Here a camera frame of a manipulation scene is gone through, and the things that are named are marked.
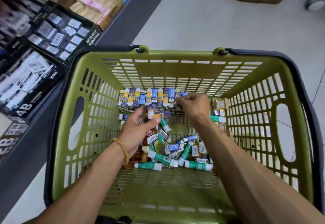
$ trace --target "hand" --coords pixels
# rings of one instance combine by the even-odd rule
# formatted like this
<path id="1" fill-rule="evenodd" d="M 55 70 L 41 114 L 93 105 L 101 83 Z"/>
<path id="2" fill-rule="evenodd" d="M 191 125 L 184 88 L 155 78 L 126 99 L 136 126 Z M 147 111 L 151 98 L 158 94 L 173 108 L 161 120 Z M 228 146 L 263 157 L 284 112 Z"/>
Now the hand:
<path id="1" fill-rule="evenodd" d="M 184 114 L 193 123 L 196 120 L 208 118 L 210 114 L 210 101 L 207 95 L 201 93 L 189 93 L 176 100 L 184 111 Z"/>
<path id="2" fill-rule="evenodd" d="M 160 123 L 160 117 L 149 120 L 147 116 L 142 115 L 145 112 L 147 112 L 146 107 L 140 107 L 134 111 L 132 115 L 128 116 L 122 130 L 117 135 L 117 138 L 125 145 L 130 158 L 138 149 L 146 133 Z"/>

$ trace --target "green plastic basket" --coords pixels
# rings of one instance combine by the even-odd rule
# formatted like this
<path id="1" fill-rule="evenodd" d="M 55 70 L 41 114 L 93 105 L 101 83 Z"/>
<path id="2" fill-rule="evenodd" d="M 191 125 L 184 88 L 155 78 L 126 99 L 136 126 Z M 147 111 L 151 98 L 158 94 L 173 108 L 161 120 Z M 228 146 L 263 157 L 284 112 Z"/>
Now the green plastic basket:
<path id="1" fill-rule="evenodd" d="M 227 97 L 227 123 L 234 142 L 321 210 L 321 140 L 315 136 L 315 118 L 298 71 L 285 55 L 225 48 L 159 51 L 146 46 L 94 47 L 73 60 L 50 145 L 47 205 L 62 196 L 118 134 L 118 94 L 129 87 L 179 87 L 211 98 Z M 70 144 L 80 98 L 82 127 L 79 139 Z M 290 113 L 293 162 L 284 158 L 279 143 L 276 110 L 281 103 Z M 196 134 L 183 115 L 173 115 L 169 126 L 174 142 Z M 138 223 L 226 223 L 238 218 L 219 178 L 185 168 L 121 169 L 100 215 L 129 216 Z"/>

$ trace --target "right hand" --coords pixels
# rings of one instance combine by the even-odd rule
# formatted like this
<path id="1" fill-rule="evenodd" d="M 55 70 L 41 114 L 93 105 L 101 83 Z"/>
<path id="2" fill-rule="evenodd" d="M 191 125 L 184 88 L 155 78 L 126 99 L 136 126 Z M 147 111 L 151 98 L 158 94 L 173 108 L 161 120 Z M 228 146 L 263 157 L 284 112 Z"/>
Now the right hand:
<path id="1" fill-rule="evenodd" d="M 184 111 L 184 114 L 193 123 L 196 120 L 209 119 L 210 101 L 207 95 L 201 93 L 189 93 L 176 100 Z"/>

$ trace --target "forearm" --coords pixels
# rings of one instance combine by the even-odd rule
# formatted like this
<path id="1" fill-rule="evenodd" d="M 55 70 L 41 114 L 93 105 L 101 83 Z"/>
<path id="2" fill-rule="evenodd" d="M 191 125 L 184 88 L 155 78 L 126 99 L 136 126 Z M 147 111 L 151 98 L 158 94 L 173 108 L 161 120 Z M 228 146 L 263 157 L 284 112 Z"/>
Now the forearm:
<path id="1" fill-rule="evenodd" d="M 209 118 L 193 122 L 244 223 L 324 223 L 305 198 L 231 141 Z"/>
<path id="2" fill-rule="evenodd" d="M 124 160 L 120 146 L 111 144 L 71 189 L 47 208 L 35 223 L 95 223 Z"/>

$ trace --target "wheel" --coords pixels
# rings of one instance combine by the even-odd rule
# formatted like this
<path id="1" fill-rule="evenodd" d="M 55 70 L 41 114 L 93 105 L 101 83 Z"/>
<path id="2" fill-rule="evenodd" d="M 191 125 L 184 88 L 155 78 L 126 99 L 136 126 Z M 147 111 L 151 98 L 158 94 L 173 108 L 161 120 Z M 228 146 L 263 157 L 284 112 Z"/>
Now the wheel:
<path id="1" fill-rule="evenodd" d="M 315 11 L 320 10 L 324 6 L 325 6 L 325 1 L 324 0 L 317 0 L 317 1 L 314 1 L 312 3 L 307 3 L 306 10 L 308 10 L 310 12 L 315 12 Z"/>

